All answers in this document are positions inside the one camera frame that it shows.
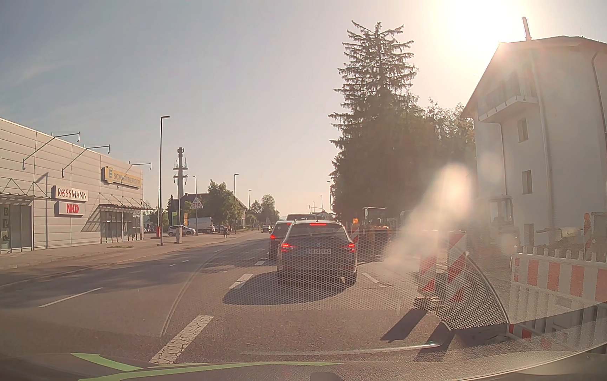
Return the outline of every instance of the white car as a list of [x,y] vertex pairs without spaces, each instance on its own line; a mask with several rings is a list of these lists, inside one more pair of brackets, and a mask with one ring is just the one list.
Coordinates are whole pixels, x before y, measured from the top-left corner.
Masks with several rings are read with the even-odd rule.
[[195,229],[189,228],[188,226],[184,225],[170,226],[169,228],[167,228],[167,235],[169,235],[170,237],[174,237],[174,235],[176,235],[177,228],[181,228],[182,235],[195,235]]

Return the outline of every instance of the license plate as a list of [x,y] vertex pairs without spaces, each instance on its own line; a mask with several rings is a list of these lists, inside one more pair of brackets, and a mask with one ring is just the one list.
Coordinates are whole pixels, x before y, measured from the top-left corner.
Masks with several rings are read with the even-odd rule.
[[308,254],[332,254],[332,249],[308,249]]

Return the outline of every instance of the store facade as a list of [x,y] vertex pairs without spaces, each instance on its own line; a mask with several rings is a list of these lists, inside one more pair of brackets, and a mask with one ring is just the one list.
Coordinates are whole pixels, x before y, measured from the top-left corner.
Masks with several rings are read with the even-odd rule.
[[143,192],[139,168],[0,118],[0,253],[141,239]]

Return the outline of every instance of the windshield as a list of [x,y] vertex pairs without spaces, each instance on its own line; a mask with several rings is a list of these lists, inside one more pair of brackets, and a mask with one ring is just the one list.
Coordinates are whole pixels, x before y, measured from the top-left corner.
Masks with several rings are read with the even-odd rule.
[[570,355],[607,369],[607,1],[0,0],[0,380]]

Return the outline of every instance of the sidewalk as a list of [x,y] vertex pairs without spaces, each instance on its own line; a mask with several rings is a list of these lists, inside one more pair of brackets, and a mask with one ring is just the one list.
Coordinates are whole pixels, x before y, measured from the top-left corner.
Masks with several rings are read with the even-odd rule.
[[20,268],[26,266],[36,266],[49,262],[60,260],[70,260],[76,258],[87,258],[96,255],[113,255],[113,254],[134,254],[141,253],[142,255],[157,255],[170,252],[176,252],[192,247],[205,246],[212,243],[221,243],[231,241],[236,238],[241,238],[247,235],[252,235],[256,231],[238,232],[237,235],[230,235],[228,238],[223,238],[220,234],[207,234],[191,237],[183,237],[182,243],[177,244],[175,237],[164,236],[164,246],[160,247],[160,239],[156,239],[155,235],[146,234],[144,239],[139,241],[125,241],[114,243],[98,243],[94,245],[61,247],[56,249],[40,249],[31,250],[28,252],[17,252],[9,254],[0,254],[0,271],[9,270],[12,268]]

